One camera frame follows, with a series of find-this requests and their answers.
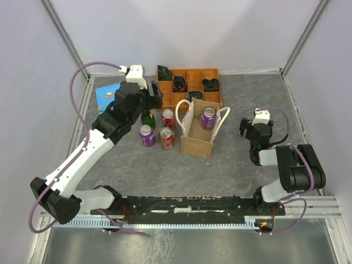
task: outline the marble-patterned surface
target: marble-patterned surface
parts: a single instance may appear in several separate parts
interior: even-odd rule
[[[94,89],[123,80],[123,77],[96,77]],[[242,117],[251,118],[256,107],[278,107],[290,118],[287,142],[299,144],[300,136],[291,104],[279,74],[222,75],[224,106],[231,112],[214,141],[210,159],[181,153],[181,129],[175,131],[175,146],[163,150],[157,142],[144,147],[138,135],[140,120],[121,141],[107,152],[88,172],[79,190],[110,185],[123,195],[240,195],[251,196],[257,187],[278,178],[275,167],[256,167],[249,160],[249,141],[238,136]],[[95,92],[86,115],[91,124],[98,115]],[[286,134],[281,113],[271,112],[274,120],[272,140]],[[157,128],[161,128],[156,113]]]

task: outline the purple soda can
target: purple soda can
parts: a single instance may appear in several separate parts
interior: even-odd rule
[[[141,126],[139,135],[145,147],[151,147],[155,144],[154,130],[149,125]]]
[[[211,108],[211,107],[205,108],[202,114],[202,122],[201,122],[202,128],[204,128],[205,130],[213,129],[215,125],[215,119],[216,119],[216,116],[215,116],[214,108]]]

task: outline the wooden crate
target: wooden crate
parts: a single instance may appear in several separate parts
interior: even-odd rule
[[[187,83],[187,92],[189,91],[201,91],[204,93],[204,100],[208,102],[220,103],[222,107],[222,95],[221,88],[218,92],[204,92],[204,87],[202,80],[211,80],[216,78],[219,80],[218,69],[171,69],[172,80],[175,76],[182,76]],[[163,93],[163,108],[158,111],[163,111],[164,109],[172,109],[175,111],[176,105],[182,99],[187,98],[187,92],[173,92],[172,83],[173,81],[160,81],[158,79],[160,90]],[[182,104],[179,107],[180,112],[186,112],[188,110],[187,104]]]

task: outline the can lid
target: can lid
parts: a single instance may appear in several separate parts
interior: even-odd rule
[[[173,116],[174,116],[174,111],[172,111],[171,109],[165,109],[162,113],[163,118],[171,118]]]
[[[214,108],[211,108],[211,107],[207,107],[204,109],[204,115],[206,117],[213,117],[215,116],[215,110]]]
[[[152,131],[152,128],[151,128],[149,125],[143,125],[143,126],[141,126],[141,128],[139,129],[139,133],[140,133],[142,136],[148,136],[151,131]]]
[[[173,134],[173,133],[172,133],[171,128],[162,128],[162,129],[160,130],[160,136],[161,136],[162,138],[164,138],[164,139],[170,137],[172,134]]]

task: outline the white bag handle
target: white bag handle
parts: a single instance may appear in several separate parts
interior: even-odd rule
[[[182,128],[182,132],[184,132],[186,130],[186,128],[182,125],[182,123],[180,122],[180,119],[178,118],[178,108],[180,107],[180,105],[182,103],[187,103],[189,105],[189,107],[191,107],[191,103],[188,100],[183,99],[183,100],[179,101],[178,104],[176,105],[176,110],[175,110],[176,120],[177,120],[177,123],[179,123],[179,125]]]
[[[218,111],[219,113],[221,113],[222,111],[225,111],[225,110],[227,110],[227,111],[226,111],[224,117],[221,119],[221,121],[220,121],[218,127],[216,128],[216,131],[215,131],[215,133],[214,133],[214,136],[216,136],[216,135],[218,134],[218,131],[219,131],[219,129],[220,129],[222,123],[224,123],[224,120],[225,120],[226,117],[229,115],[229,113],[230,113],[230,108],[229,108],[228,106],[226,106],[226,107],[221,108],[221,109]]]

